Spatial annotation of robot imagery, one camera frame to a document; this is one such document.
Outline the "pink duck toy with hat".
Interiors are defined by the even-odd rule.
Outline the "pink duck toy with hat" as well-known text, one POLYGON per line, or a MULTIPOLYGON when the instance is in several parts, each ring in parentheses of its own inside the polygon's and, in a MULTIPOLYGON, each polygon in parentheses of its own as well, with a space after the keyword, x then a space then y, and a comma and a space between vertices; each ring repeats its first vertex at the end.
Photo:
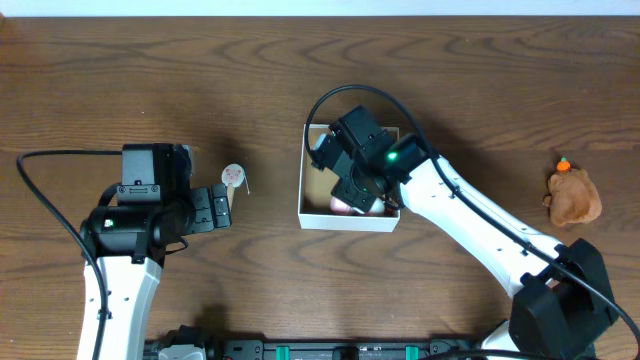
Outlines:
POLYGON ((377 198, 372 207, 367 212, 362 212, 354 207, 349 206, 345 202, 336 197, 332 197, 330 201, 330 210, 332 213, 340 216, 364 215, 364 216, 383 216, 385 213, 384 202, 377 198))

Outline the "brown plush with orange top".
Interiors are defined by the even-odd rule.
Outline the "brown plush with orange top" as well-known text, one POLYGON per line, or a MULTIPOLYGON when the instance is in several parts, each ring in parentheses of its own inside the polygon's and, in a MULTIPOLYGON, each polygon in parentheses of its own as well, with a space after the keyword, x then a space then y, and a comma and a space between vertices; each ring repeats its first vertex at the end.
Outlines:
POLYGON ((543 204, 555 226, 587 224, 602 213, 602 202, 595 184, 585 169, 574 168, 562 157, 556 172, 547 181, 548 194, 543 204))

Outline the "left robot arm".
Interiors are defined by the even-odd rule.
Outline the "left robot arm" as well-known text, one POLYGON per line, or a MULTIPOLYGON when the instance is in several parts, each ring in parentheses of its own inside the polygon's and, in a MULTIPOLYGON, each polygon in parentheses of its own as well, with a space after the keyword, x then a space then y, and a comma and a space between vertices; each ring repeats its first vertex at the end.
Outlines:
POLYGON ((93 263, 84 270, 80 359, 140 359, 168 247, 232 224, 223 184, 194 188, 192 153, 179 144, 128 144, 122 179, 83 221, 93 263))

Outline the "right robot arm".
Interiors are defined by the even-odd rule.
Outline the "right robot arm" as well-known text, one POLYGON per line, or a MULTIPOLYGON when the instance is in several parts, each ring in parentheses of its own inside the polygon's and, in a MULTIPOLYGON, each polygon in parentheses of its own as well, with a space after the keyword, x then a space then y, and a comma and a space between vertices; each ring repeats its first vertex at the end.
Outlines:
POLYGON ((360 213, 391 198, 446 232, 499 282, 511 315, 475 357, 578 359, 623 317, 600 252, 584 239, 566 246, 528 227, 466 180, 420 131, 395 139, 358 106, 313 147, 334 172, 332 194, 360 213))

